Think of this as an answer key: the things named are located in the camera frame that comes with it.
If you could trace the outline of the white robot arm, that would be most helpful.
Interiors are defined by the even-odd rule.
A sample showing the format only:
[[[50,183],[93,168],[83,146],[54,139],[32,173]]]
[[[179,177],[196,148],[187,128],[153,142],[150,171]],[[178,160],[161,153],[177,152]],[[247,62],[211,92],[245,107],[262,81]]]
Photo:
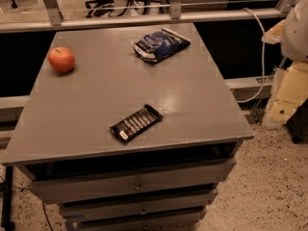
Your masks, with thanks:
[[[294,62],[308,62],[308,0],[300,0],[288,14],[281,36],[281,52]]]

